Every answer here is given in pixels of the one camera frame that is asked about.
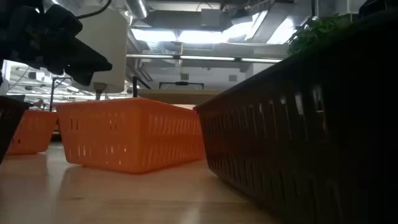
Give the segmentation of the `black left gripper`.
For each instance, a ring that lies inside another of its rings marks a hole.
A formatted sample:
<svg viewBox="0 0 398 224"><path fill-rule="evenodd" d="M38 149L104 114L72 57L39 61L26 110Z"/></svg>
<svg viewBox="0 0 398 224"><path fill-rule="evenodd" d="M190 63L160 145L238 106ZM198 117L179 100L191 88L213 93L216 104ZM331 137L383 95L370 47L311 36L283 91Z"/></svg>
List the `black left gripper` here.
<svg viewBox="0 0 398 224"><path fill-rule="evenodd" d="M0 0L0 60L67 73L83 86L90 85L93 72L112 70L108 59L84 42L47 28L47 10L43 0Z"/></svg>

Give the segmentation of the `orange plastic slotted basket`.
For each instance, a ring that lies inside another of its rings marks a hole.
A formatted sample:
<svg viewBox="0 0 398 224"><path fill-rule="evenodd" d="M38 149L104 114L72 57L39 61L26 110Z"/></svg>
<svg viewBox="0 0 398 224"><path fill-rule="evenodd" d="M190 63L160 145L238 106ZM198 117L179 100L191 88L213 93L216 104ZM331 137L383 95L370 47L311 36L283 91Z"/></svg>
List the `orange plastic slotted basket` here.
<svg viewBox="0 0 398 224"><path fill-rule="evenodd" d="M56 127L57 114L26 110L6 152L7 156L45 152Z"/></svg>
<svg viewBox="0 0 398 224"><path fill-rule="evenodd" d="M190 109L145 98L58 103L67 162L143 174L205 159Z"/></svg>

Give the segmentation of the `black plastic slotted basket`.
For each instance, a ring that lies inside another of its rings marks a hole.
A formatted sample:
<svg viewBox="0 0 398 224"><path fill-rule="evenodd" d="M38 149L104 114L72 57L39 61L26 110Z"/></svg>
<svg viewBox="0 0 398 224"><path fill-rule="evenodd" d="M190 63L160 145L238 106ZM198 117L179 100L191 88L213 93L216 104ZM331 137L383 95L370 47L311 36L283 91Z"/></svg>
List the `black plastic slotted basket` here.
<svg viewBox="0 0 398 224"><path fill-rule="evenodd" d="M209 168L286 224L398 224L398 10L196 108Z"/></svg>
<svg viewBox="0 0 398 224"><path fill-rule="evenodd" d="M24 100L25 95L0 95L0 165L25 110L30 107Z"/></svg>

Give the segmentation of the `white lamp with wooden base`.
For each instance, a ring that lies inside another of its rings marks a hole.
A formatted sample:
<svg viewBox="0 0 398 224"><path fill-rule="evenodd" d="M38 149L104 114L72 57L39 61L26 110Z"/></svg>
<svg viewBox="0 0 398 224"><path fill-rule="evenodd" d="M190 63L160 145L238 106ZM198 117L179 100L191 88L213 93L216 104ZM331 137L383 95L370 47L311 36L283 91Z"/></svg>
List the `white lamp with wooden base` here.
<svg viewBox="0 0 398 224"><path fill-rule="evenodd" d="M75 79L72 86L83 91L92 92L99 100L102 94L121 93L124 91L126 76L127 30L126 18L114 9L80 19L82 31L77 39L104 56L112 69L106 72L95 72L88 86L83 86Z"/></svg>

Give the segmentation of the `thin black metal stand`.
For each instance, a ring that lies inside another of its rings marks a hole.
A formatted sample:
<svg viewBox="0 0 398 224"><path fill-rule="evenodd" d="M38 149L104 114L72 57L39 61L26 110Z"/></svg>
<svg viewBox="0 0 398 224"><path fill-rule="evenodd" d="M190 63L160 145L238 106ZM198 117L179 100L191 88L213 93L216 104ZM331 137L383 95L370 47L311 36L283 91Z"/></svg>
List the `thin black metal stand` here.
<svg viewBox="0 0 398 224"><path fill-rule="evenodd" d="M63 83L65 80L71 80L71 77L54 77L52 78L51 92L50 92L50 103L49 103L49 111L53 110L53 99L55 89Z"/></svg>

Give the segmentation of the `long linear ceiling light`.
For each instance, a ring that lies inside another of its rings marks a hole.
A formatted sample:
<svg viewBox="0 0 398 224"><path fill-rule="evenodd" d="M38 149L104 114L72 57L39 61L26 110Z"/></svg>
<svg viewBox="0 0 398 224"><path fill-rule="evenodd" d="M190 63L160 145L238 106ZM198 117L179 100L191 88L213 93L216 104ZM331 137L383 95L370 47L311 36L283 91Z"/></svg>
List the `long linear ceiling light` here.
<svg viewBox="0 0 398 224"><path fill-rule="evenodd" d="M199 55L156 55L156 54L127 54L127 58L139 59L166 59L166 60L206 60L221 62L242 62L242 63L279 63L279 58L245 58L245 57L212 57Z"/></svg>

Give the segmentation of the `green potted plant black pot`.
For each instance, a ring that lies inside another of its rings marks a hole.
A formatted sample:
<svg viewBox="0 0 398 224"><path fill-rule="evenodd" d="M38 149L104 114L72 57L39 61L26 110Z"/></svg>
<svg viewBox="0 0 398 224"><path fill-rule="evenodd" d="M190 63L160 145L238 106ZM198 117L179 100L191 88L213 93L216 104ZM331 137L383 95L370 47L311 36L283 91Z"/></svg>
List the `green potted plant black pot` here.
<svg viewBox="0 0 398 224"><path fill-rule="evenodd" d="M287 41L289 45L287 53L294 55L308 49L330 34L350 24L351 19L348 16L339 14L321 18L310 17L301 26L295 28Z"/></svg>

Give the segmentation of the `silver round ventilation duct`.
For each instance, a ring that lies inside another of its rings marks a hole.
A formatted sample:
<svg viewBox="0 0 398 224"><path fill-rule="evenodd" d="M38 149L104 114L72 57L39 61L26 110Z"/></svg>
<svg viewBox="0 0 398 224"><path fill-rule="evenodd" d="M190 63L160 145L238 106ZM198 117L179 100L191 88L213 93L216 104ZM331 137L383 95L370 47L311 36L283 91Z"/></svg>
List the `silver round ventilation duct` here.
<svg viewBox="0 0 398 224"><path fill-rule="evenodd" d="M135 19L146 18L150 11L150 6L146 0L126 0L126 5Z"/></svg>

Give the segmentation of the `wooden shelf black metal frame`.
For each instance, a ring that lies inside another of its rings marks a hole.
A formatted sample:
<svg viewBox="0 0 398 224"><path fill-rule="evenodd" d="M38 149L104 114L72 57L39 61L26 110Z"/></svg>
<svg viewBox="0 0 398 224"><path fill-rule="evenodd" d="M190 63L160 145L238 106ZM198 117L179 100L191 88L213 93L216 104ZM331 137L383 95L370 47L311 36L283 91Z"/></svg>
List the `wooden shelf black metal frame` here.
<svg viewBox="0 0 398 224"><path fill-rule="evenodd" d="M139 77L132 77L132 96L172 105L199 105L221 93L219 90L205 90L203 83L192 83L192 85L200 85L202 90L152 89Z"/></svg>

